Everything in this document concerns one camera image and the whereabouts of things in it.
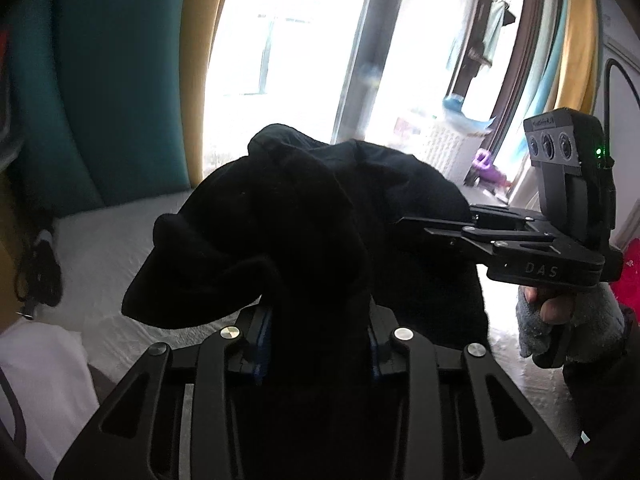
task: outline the person's arm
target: person's arm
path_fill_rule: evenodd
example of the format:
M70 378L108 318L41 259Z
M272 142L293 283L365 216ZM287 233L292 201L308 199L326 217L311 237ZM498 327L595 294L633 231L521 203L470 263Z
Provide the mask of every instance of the person's arm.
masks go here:
M548 349L553 324L574 325L563 373L586 436L573 455L584 479L640 479L640 330L633 311L601 284L562 296L523 288L517 313L523 356Z

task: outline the black sleeve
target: black sleeve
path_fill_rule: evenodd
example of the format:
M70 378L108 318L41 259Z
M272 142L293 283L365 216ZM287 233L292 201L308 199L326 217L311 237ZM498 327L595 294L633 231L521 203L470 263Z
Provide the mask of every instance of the black sleeve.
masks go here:
M640 479L640 330L621 306L625 336L619 348L592 364L567 364L564 380L584 434L573 459L585 480Z

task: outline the person's hand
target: person's hand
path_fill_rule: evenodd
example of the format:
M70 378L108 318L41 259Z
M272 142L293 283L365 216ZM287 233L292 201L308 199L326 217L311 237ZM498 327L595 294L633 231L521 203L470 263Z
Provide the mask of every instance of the person's hand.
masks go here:
M593 362L622 339L625 329L622 311L607 283L580 293L521 286L516 316L523 357L547 352L553 326L570 322L574 334L567 361Z

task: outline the mattress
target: mattress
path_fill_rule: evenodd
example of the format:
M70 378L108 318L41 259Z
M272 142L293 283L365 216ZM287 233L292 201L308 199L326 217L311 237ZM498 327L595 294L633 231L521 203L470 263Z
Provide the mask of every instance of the mattress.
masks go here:
M189 193L161 196L80 213L58 221L55 247L64 293L56 308L40 307L38 320L82 336L88 361L113 381L153 342L180 348L203 341L234 316L183 330L164 330L124 317L122 298L152 248L152 228L162 213L177 212ZM515 285L492 282L479 266L495 359L538 410L564 448L577 444L580 428L560 370L541 370L518 354Z

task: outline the camera lens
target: camera lens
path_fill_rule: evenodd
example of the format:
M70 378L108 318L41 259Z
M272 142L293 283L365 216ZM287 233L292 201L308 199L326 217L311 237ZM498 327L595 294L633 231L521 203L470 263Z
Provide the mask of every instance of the camera lens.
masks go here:
M529 141L529 149L531 150L531 155L538 156L538 143L533 137L531 137L531 140Z
M571 154L574 149L571 147L569 136L565 133L560 134L560 150L562 151L562 155L564 155L565 159L569 160L571 158Z
M542 149L545 150L547 158L554 158L554 142L548 135L542 137Z

